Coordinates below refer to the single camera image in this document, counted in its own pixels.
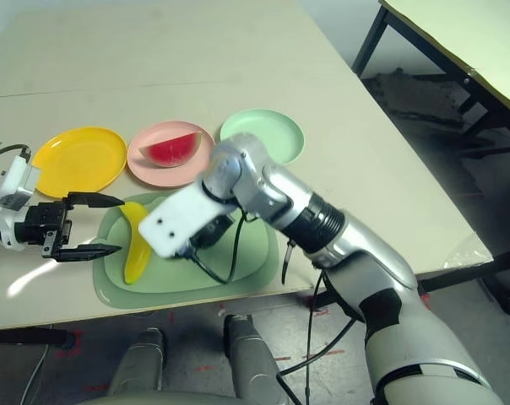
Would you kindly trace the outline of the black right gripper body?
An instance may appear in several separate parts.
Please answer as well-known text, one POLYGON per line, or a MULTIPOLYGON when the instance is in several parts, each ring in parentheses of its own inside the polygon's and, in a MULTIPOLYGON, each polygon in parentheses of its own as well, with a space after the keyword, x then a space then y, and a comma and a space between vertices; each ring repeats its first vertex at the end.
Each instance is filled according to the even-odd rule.
POLYGON ((230 214, 217 216, 189 239, 188 250, 195 252, 214 246, 233 223, 234 219, 230 214))

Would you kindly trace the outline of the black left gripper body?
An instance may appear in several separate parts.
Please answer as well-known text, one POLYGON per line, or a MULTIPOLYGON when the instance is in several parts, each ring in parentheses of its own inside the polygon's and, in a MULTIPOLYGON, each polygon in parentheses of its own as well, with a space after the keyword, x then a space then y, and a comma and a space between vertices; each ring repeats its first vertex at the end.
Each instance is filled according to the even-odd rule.
POLYGON ((16 241, 42 246, 42 253, 58 253, 69 240, 72 221, 68 219, 68 212, 72 209, 69 200, 30 206, 24 221, 14 224, 16 241))

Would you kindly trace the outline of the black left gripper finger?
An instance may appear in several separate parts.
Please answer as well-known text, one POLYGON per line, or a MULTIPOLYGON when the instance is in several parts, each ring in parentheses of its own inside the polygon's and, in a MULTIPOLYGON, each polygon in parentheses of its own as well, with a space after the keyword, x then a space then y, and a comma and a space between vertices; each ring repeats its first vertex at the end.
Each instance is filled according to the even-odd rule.
POLYGON ((52 259, 56 262, 86 262, 109 256, 121 249, 120 246, 101 243, 78 245, 76 248, 69 249, 45 246, 41 251, 41 255, 43 258, 52 259))
POLYGON ((124 201, 119 198, 98 192, 69 192, 63 199, 63 205, 67 211, 73 210, 75 205, 89 208, 112 208, 123 204, 124 201))

